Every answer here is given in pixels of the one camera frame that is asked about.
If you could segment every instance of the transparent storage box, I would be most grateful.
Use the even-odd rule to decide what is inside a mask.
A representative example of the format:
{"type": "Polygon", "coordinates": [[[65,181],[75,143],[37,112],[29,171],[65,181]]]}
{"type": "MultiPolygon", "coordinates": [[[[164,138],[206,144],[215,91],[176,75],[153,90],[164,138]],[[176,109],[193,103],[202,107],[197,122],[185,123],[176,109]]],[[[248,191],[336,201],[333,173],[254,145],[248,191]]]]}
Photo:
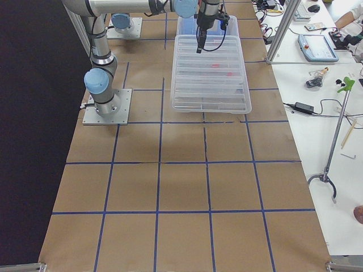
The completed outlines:
{"type": "MultiPolygon", "coordinates": [[[[172,107],[179,112],[249,113],[251,100],[236,17],[231,16],[223,45],[216,51],[197,54],[195,32],[194,18],[178,19],[172,67],[172,107]]],[[[223,33],[216,21],[208,31],[205,49],[219,46],[223,33]]]]}

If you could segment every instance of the keyboard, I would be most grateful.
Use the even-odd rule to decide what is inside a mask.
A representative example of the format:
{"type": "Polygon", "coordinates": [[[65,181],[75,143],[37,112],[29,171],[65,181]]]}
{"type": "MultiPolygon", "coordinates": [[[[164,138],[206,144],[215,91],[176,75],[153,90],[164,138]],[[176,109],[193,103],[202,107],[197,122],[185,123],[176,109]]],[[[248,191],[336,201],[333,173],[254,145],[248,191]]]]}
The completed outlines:
{"type": "Polygon", "coordinates": [[[296,12],[294,14],[294,21],[303,21],[308,22],[311,19],[311,15],[306,9],[306,7],[303,5],[303,3],[300,2],[299,6],[296,9],[296,12]]]}

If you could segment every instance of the computer mouse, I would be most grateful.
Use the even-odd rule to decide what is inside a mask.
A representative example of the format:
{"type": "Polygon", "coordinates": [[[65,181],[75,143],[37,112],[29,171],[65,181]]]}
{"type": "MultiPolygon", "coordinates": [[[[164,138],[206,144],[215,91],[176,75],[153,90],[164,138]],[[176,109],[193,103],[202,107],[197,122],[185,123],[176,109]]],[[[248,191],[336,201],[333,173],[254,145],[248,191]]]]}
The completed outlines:
{"type": "Polygon", "coordinates": [[[309,12],[315,12],[316,13],[316,12],[318,12],[320,10],[320,6],[319,5],[312,5],[312,6],[308,7],[307,10],[309,12]]]}

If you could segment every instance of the black backdrop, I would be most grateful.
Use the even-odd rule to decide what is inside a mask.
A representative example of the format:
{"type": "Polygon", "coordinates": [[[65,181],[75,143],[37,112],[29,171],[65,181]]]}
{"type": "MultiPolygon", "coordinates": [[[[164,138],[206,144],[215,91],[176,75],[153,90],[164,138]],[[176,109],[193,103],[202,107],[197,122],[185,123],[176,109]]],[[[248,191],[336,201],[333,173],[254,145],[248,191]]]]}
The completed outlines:
{"type": "Polygon", "coordinates": [[[91,68],[61,0],[0,5],[0,265],[38,261],[91,68]]]}

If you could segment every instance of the power adapter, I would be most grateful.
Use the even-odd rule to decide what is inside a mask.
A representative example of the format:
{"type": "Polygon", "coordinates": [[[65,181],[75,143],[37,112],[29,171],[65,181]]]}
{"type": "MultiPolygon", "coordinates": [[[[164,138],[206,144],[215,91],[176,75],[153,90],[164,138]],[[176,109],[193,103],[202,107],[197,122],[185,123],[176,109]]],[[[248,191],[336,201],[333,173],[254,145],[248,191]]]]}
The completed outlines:
{"type": "Polygon", "coordinates": [[[267,37],[267,38],[263,38],[263,41],[265,42],[265,45],[271,44],[274,37],[275,36],[270,36],[270,37],[267,37]]]}
{"type": "Polygon", "coordinates": [[[269,8],[269,9],[274,9],[274,8],[275,8],[275,6],[276,6],[276,2],[275,2],[275,0],[267,0],[267,1],[266,1],[266,6],[267,6],[267,8],[269,8]]]}
{"type": "Polygon", "coordinates": [[[310,105],[306,105],[304,103],[296,102],[295,104],[285,104],[292,108],[294,111],[302,112],[305,114],[312,115],[314,112],[314,107],[310,105]]]}

